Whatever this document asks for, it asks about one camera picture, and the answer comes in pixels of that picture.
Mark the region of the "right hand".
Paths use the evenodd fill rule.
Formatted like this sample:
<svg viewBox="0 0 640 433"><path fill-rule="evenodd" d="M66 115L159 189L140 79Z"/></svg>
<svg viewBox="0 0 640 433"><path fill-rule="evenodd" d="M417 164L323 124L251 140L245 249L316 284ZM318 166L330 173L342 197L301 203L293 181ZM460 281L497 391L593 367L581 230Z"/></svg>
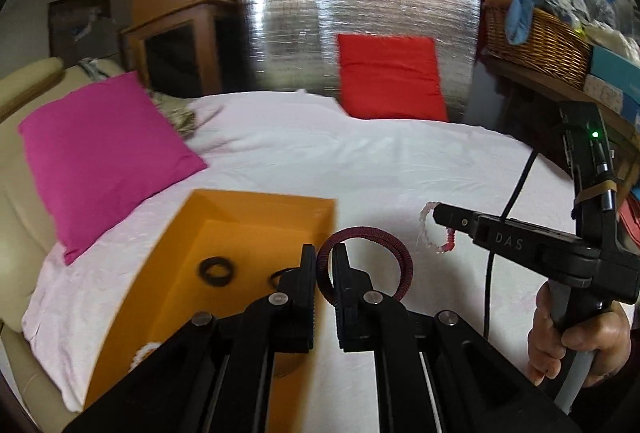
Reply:
<svg viewBox="0 0 640 433"><path fill-rule="evenodd" d="M551 318L552 297L548 283L538 290L532 329L527 337L527 378L535 385L555 379L561 361L570 352L593 352L584 387L592 387L620 372L632 350L628 316L614 302L603 314L578 323L561 335Z"/></svg>

